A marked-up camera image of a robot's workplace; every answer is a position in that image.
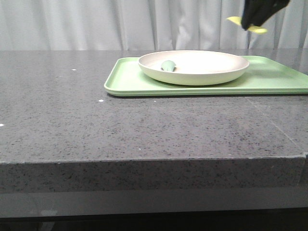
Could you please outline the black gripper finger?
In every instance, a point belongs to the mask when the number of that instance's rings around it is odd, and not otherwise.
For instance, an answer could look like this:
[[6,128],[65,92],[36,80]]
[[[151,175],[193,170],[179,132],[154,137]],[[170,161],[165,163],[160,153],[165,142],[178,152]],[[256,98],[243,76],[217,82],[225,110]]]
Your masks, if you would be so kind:
[[245,0],[241,26],[262,26],[269,18],[289,4],[289,0]]

